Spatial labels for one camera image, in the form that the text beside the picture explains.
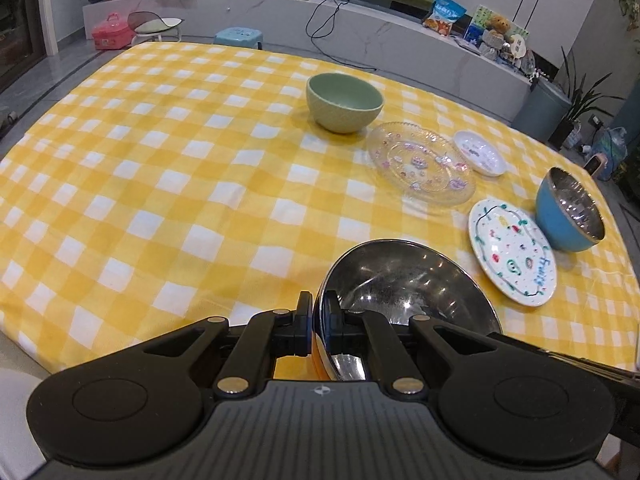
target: blue stool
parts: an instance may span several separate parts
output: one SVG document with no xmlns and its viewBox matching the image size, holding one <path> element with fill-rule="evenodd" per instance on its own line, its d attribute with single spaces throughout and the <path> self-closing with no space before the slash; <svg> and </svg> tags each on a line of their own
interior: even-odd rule
<svg viewBox="0 0 640 480">
<path fill-rule="evenodd" d="M 262 32 L 255 28 L 229 27 L 217 33 L 213 43 L 226 46 L 244 46 L 262 50 Z"/>
</svg>

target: pink storage box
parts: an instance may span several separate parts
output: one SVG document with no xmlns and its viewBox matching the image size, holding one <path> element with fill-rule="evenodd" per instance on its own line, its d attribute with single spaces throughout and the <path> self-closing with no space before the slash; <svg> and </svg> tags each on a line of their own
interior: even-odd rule
<svg viewBox="0 0 640 480">
<path fill-rule="evenodd" d="M 92 30 L 96 50 L 119 50 L 131 43 L 136 33 L 117 12 L 112 12 Z"/>
</svg>

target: small white dish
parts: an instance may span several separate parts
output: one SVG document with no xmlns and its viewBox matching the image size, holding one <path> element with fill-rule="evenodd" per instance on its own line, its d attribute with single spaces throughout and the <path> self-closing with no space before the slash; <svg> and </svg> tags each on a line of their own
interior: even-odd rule
<svg viewBox="0 0 640 480">
<path fill-rule="evenodd" d="M 551 299 L 558 284 L 556 259 L 524 211 L 507 202 L 481 200 L 471 208 L 468 228 L 480 267 L 507 297 L 525 306 Z"/>
<path fill-rule="evenodd" d="M 453 136 L 453 143 L 478 173 L 486 176 L 500 176 L 507 171 L 507 163 L 498 149 L 479 134 L 461 130 Z"/>
</svg>

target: trash can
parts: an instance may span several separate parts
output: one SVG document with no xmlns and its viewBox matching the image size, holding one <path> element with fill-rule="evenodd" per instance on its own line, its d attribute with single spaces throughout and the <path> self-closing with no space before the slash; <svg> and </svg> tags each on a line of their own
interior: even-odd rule
<svg viewBox="0 0 640 480">
<path fill-rule="evenodd" d="M 570 107 L 571 100 L 561 89 L 540 78 L 511 127 L 540 142 L 546 142 Z"/>
</svg>

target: yellow checkered tablecloth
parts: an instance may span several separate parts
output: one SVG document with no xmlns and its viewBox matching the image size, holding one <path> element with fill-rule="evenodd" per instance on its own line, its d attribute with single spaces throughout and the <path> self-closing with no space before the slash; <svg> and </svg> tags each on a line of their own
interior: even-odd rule
<svg viewBox="0 0 640 480">
<path fill-rule="evenodd" d="M 504 176 L 444 209 L 403 199 L 370 166 L 362 136 L 317 126 L 309 76 L 341 70 L 407 120 L 497 146 Z M 556 253 L 558 288 L 520 307 L 479 269 L 466 232 L 478 200 L 533 211 L 551 166 L 595 197 L 605 240 Z M 535 140 L 446 99 L 333 64 L 257 50 L 145 43 L 56 104 L 0 163 L 0 326 L 54 371 L 219 314 L 246 322 L 318 291 L 357 243 L 407 238 L 457 261 L 505 332 L 622 367 L 634 362 L 640 290 L 614 219 L 582 170 Z M 281 375 L 305 374 L 300 361 Z"/>
</svg>

